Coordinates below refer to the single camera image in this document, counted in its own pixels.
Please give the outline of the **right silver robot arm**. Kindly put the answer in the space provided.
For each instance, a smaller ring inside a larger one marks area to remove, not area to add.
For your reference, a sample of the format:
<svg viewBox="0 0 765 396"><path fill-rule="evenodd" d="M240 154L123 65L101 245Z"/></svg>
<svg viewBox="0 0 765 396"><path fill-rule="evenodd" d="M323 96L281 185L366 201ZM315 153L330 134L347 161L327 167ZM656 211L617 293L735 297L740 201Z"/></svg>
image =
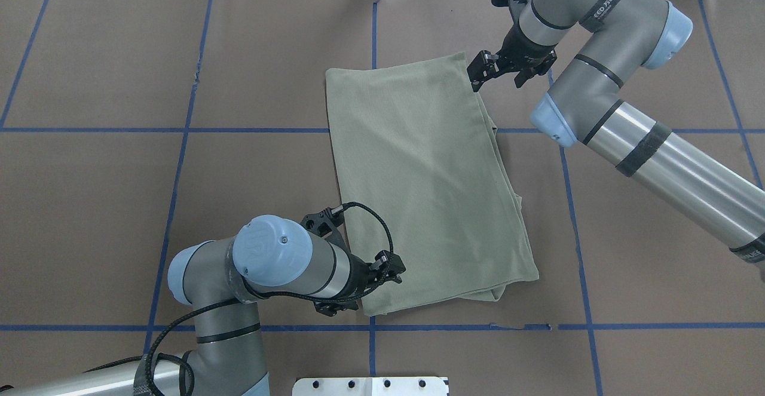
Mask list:
<svg viewBox="0 0 765 396"><path fill-rule="evenodd" d="M763 190L683 139L624 94L640 71L667 64L694 24L668 0L491 0L511 26L467 73L473 91L512 74L546 76L570 32L587 32L533 109L533 126L563 148L580 145L688 217L745 263L763 269Z"/></svg>

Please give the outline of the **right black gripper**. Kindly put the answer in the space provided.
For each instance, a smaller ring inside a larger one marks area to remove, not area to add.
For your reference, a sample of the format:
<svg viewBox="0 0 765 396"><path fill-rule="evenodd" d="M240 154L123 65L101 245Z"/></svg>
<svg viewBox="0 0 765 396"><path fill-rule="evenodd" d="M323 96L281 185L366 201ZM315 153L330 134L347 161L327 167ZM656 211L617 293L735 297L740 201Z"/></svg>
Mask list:
<svg viewBox="0 0 765 396"><path fill-rule="evenodd" d="M516 73L514 84L516 88L522 88L534 76L545 75L555 61L557 55L554 45L533 42L519 26L513 26L506 34L500 50L497 53L480 51L469 63L467 74L475 92L487 81L508 73Z"/></svg>

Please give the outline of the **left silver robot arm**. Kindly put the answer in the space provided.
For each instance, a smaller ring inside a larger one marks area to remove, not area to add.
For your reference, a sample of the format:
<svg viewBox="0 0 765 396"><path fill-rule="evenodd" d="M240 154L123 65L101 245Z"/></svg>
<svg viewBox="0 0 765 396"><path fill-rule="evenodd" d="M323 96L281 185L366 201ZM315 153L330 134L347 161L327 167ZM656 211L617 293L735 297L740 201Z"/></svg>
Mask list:
<svg viewBox="0 0 765 396"><path fill-rule="evenodd" d="M263 214L237 235L179 252L167 271L174 298L192 308L171 322L142 356L68 379L3 395L268 395L270 376L259 302L306 300L333 317L358 309L382 284L399 283L404 263L393 245L371 262L350 252L339 232L342 207L301 222Z"/></svg>

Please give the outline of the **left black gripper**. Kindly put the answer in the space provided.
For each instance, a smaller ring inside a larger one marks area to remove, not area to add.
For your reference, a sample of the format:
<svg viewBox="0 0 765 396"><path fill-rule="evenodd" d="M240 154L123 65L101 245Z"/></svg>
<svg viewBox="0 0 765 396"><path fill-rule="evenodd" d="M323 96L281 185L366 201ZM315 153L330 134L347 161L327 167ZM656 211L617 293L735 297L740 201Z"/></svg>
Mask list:
<svg viewBox="0 0 765 396"><path fill-rule="evenodd" d="M358 311L360 300L382 284L400 284L406 266L398 254L381 251L372 263L346 252L335 254L328 284L314 294L317 312L333 317L341 311Z"/></svg>

